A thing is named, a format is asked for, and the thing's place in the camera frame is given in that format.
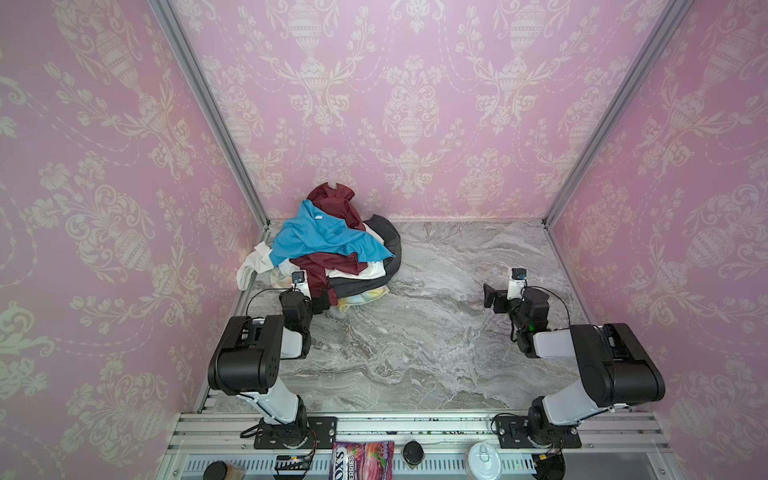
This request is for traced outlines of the white cloth garment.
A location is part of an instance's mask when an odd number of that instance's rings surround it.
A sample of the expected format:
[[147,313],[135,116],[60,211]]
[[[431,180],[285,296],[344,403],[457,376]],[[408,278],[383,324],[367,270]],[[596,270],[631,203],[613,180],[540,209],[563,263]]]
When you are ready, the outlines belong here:
[[[253,275],[269,273],[272,270],[277,270],[283,276],[290,278],[293,272],[299,271],[299,267],[294,265],[290,260],[286,260],[280,265],[275,266],[269,259],[270,253],[271,248],[268,247],[265,242],[261,242],[246,257],[236,274],[236,280],[240,290],[246,289]],[[374,280],[385,276],[385,267],[382,261],[378,261],[368,263],[367,267],[357,275],[346,273],[338,269],[326,269],[325,274],[329,278]]]

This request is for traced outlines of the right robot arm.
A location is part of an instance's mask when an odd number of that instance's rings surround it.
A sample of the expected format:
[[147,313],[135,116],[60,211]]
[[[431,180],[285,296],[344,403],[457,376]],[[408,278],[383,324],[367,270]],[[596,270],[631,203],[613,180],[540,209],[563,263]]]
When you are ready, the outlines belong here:
[[551,329],[553,294],[524,285],[516,293],[485,284],[483,304],[511,322],[510,339],[531,359],[573,359],[578,379],[560,391],[535,398],[525,416],[500,414],[491,428],[503,448],[575,449],[583,421],[616,408],[658,402],[663,376],[625,323],[571,324]]

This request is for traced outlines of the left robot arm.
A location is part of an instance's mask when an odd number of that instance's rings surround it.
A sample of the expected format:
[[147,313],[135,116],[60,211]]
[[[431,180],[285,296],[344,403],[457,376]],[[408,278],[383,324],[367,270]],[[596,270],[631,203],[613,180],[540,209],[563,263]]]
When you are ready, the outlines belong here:
[[291,289],[282,291],[279,301],[280,314],[230,317],[208,366],[208,385],[259,410],[257,423],[239,434],[256,449],[328,449],[337,419],[311,417],[302,398],[279,377],[283,360],[309,353],[311,300]]

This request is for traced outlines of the teal blue shirt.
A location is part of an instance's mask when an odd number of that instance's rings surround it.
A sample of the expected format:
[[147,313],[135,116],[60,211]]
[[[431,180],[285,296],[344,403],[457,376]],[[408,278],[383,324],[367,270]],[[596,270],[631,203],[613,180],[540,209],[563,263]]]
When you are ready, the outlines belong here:
[[283,223],[275,236],[271,262],[277,266],[317,252],[357,253],[362,263],[383,261],[394,254],[367,231],[354,230],[344,220],[326,214],[310,200],[301,202],[297,215]]

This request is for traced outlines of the maroon shirt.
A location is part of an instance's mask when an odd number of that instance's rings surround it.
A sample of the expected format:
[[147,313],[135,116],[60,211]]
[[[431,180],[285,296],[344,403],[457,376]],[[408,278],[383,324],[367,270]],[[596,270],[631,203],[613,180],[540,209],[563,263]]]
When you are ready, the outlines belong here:
[[[361,216],[351,204],[354,196],[354,191],[345,185],[338,184],[332,188],[328,183],[324,183],[312,190],[307,199],[326,214],[344,220],[347,227],[366,232]],[[329,277],[325,274],[325,270],[338,269],[357,275],[367,267],[365,263],[358,260],[357,253],[344,255],[317,252],[290,261],[301,270],[306,271],[311,297],[318,295],[321,290],[325,289],[329,293],[331,306],[338,304],[338,297]]]

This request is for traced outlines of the pink candy bag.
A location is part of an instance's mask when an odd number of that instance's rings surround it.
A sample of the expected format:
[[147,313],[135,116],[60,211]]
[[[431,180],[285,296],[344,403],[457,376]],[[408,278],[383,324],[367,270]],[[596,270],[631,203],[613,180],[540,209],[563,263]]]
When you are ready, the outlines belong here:
[[395,444],[386,442],[336,442],[333,446],[331,480],[391,480]]

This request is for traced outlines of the small electronics board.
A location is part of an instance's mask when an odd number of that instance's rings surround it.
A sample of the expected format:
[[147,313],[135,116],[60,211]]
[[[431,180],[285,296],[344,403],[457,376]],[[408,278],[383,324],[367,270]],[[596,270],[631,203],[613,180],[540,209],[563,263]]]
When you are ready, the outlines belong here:
[[310,455],[278,455],[274,465],[275,476],[306,476],[311,471],[313,461]]

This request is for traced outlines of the black round knob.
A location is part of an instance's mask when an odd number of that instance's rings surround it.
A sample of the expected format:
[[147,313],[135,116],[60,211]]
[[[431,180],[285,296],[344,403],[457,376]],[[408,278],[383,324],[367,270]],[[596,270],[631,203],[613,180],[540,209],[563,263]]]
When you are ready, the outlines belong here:
[[409,468],[415,469],[424,461],[425,452],[418,441],[411,440],[402,447],[402,457]]

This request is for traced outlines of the brown bottle with black cap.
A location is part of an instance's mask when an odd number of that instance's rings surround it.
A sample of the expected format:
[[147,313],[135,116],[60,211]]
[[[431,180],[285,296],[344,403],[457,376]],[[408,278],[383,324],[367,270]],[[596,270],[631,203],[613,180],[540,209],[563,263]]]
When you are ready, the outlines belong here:
[[225,462],[214,461],[203,472],[203,480],[243,480],[246,470],[243,467]]

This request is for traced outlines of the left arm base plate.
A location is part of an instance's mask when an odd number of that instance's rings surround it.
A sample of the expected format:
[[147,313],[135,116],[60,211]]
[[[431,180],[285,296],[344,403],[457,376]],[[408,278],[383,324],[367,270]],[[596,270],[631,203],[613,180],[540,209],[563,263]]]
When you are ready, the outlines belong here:
[[337,432],[338,418],[333,416],[310,416],[288,425],[260,420],[253,447],[256,450],[332,449]]

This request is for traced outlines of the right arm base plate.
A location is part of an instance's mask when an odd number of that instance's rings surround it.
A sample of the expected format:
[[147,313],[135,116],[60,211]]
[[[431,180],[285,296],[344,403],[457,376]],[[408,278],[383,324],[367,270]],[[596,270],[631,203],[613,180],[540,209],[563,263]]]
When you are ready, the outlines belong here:
[[536,426],[527,417],[501,413],[490,421],[502,449],[580,449],[582,442],[575,426],[556,426],[542,420]]

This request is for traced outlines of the front aluminium rail frame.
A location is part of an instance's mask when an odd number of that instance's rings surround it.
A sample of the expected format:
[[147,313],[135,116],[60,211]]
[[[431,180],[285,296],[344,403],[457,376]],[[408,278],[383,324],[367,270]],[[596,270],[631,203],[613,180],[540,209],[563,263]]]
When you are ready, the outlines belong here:
[[519,414],[496,411],[318,413],[298,448],[265,440],[253,414],[184,414],[157,473],[201,479],[223,462],[246,479],[340,478],[355,452],[374,446],[372,464],[394,479],[682,479],[683,469],[650,413],[606,413],[560,440],[528,441]]

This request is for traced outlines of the left corner aluminium post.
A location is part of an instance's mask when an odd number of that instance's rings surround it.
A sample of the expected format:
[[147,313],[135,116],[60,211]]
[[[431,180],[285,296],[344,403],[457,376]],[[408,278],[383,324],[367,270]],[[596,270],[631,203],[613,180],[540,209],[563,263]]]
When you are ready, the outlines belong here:
[[171,1],[148,1],[159,26],[188,81],[192,94],[204,114],[206,121],[221,148],[224,158],[243,194],[246,205],[262,232],[270,226],[266,210],[258,196],[254,182],[237,148],[236,142],[226,125],[221,108],[218,106],[211,87],[205,78],[202,64],[195,55],[191,43],[183,30]]

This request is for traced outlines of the corner aluminium post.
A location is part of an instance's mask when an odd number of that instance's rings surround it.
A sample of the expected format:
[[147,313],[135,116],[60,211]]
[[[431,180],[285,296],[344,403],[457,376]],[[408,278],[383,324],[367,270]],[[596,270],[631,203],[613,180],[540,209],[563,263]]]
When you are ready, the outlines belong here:
[[236,142],[226,125],[221,108],[218,106],[211,87],[205,78],[202,64],[195,55],[191,43],[183,30],[171,1],[148,1],[159,26],[188,81],[192,94],[204,114],[206,121],[221,148],[224,158],[243,194],[246,205],[262,232],[270,226],[266,210],[258,196],[254,182],[237,148]]
[[643,86],[653,66],[667,47],[672,36],[694,4],[692,0],[668,1],[660,13],[649,36],[639,50],[608,107],[598,121],[572,170],[542,219],[544,229],[551,233],[560,216],[564,213],[571,197],[588,172],[591,163],[600,153],[611,132],[631,105],[635,95]]

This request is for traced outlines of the right corner aluminium post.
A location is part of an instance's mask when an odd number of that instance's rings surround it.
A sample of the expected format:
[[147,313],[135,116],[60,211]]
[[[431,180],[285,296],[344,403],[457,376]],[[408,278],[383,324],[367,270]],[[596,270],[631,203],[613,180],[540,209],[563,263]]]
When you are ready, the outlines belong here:
[[571,197],[588,172],[591,163],[600,153],[611,132],[631,105],[635,95],[643,86],[653,66],[667,47],[672,36],[694,4],[692,0],[668,1],[660,13],[649,36],[639,50],[608,107],[598,121],[572,170],[542,219],[544,229],[551,233],[560,216],[564,213]]

